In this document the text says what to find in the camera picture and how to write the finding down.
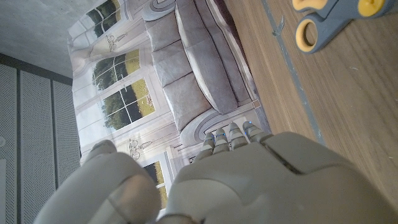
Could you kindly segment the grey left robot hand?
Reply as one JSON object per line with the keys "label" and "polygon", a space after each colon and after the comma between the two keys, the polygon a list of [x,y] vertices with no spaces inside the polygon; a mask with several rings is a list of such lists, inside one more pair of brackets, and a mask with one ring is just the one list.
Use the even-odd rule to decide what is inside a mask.
{"label": "grey left robot hand", "polygon": [[166,206],[152,177],[104,140],[47,200],[36,223],[396,223],[397,209],[349,160],[251,122],[208,133]]}

